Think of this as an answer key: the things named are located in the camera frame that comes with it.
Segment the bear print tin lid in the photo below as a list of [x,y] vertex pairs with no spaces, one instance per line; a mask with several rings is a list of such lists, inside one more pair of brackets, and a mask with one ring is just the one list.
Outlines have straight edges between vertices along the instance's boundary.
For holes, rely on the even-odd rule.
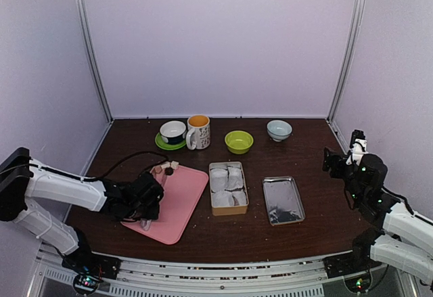
[[289,225],[305,220],[304,207],[293,177],[264,178],[263,193],[271,226]]

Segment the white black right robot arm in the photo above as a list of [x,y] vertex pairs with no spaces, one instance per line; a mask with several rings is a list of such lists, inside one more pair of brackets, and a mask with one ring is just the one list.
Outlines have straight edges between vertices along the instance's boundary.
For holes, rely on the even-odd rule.
[[352,210],[371,224],[356,237],[347,265],[362,270],[371,261],[385,263],[432,285],[432,220],[414,211],[407,198],[384,187],[388,168],[379,156],[341,155],[325,148],[323,171],[344,182]]

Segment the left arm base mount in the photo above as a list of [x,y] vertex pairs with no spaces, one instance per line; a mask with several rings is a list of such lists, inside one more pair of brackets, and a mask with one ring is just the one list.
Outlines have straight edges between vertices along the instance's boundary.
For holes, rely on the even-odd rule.
[[62,255],[62,266],[73,270],[76,275],[72,280],[75,292],[88,296],[95,293],[104,279],[116,279],[121,260],[111,256],[94,253]]

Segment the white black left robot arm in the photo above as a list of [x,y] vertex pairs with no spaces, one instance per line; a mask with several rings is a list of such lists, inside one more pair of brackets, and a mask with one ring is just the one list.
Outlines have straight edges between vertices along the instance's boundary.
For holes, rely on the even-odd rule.
[[83,273],[97,267],[85,234],[56,219],[37,203],[38,198],[83,207],[117,221],[156,220],[164,189],[144,170],[131,182],[84,177],[52,168],[17,148],[1,163],[1,221],[14,222],[54,246]]

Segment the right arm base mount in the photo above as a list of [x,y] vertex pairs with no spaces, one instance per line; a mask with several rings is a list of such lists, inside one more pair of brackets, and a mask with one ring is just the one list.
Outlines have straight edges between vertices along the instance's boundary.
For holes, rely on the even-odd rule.
[[373,287],[372,270],[382,264],[372,260],[356,259],[353,252],[328,256],[323,259],[328,279],[341,277],[352,293],[364,294]]

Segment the dark heart chocolate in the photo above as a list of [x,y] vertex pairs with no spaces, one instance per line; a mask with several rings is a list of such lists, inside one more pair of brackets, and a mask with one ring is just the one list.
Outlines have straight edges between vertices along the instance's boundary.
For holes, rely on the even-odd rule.
[[174,173],[174,170],[172,168],[167,168],[165,170],[165,175],[171,176]]

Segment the white chocolate bar piece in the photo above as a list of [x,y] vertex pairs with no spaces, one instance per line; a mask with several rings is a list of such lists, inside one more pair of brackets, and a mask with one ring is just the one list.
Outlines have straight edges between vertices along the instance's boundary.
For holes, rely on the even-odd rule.
[[161,165],[158,166],[161,169],[166,169],[166,168],[170,168],[171,167],[171,163],[170,162],[165,162]]

